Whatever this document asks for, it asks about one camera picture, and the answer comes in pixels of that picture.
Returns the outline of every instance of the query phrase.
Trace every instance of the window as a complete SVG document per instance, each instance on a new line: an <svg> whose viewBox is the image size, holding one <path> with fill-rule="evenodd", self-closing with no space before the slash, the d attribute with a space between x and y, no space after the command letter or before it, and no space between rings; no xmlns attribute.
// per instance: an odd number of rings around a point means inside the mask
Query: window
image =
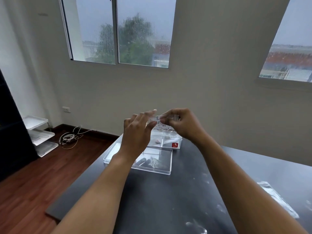
<svg viewBox="0 0 312 234"><path fill-rule="evenodd" d="M312 0L290 0L261 78L312 81Z"/></svg>
<svg viewBox="0 0 312 234"><path fill-rule="evenodd" d="M61 0L71 58L169 67L176 0Z"/></svg>

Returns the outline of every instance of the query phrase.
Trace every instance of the right hand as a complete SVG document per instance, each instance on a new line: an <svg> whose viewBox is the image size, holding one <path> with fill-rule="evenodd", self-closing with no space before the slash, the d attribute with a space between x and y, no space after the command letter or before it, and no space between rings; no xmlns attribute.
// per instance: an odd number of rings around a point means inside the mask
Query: right hand
<svg viewBox="0 0 312 234"><path fill-rule="evenodd" d="M170 115L179 115L180 120L174 121L169 118ZM195 114L188 108L171 109L160 116L160 122L173 127L179 135L193 143L206 134Z"/></svg>

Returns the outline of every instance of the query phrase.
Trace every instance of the white tray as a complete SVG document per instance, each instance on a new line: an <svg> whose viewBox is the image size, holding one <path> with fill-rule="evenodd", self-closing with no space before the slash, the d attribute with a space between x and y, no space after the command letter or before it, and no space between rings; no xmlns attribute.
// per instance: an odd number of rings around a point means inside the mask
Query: white tray
<svg viewBox="0 0 312 234"><path fill-rule="evenodd" d="M38 129L29 130L28 133L33 144L36 146L55 136L53 132Z"/></svg>
<svg viewBox="0 0 312 234"><path fill-rule="evenodd" d="M56 143L45 141L42 144L36 146L36 151L39 157L43 157L49 152L51 152L53 149L55 149L57 146L58 144Z"/></svg>
<svg viewBox="0 0 312 234"><path fill-rule="evenodd" d="M48 119L40 118L40 117L34 117L34 116L26 116L23 118L23 122L26 126L27 130L32 130L37 128L38 126L41 126L48 122Z"/></svg>

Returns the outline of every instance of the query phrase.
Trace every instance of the transparent container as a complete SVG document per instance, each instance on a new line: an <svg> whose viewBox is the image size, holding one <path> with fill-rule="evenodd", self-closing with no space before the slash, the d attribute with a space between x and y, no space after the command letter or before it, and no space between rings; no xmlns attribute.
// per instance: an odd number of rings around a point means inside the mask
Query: transparent container
<svg viewBox="0 0 312 234"><path fill-rule="evenodd" d="M120 149L121 143L115 143L104 156L104 163L109 163L115 153ZM172 149L149 148L136 159L133 169L170 175L172 163Z"/></svg>
<svg viewBox="0 0 312 234"><path fill-rule="evenodd" d="M179 149L181 142L182 137L176 132L152 130L151 140L148 146Z"/></svg>

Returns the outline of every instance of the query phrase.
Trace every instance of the wooden floor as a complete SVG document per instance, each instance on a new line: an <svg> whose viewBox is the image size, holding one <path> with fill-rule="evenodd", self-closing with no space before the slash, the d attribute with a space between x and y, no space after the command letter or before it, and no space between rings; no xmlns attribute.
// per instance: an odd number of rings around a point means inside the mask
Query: wooden floor
<svg viewBox="0 0 312 234"><path fill-rule="evenodd" d="M0 233L50 233L56 222L45 209L112 143L83 136L73 149L59 146L0 182Z"/></svg>

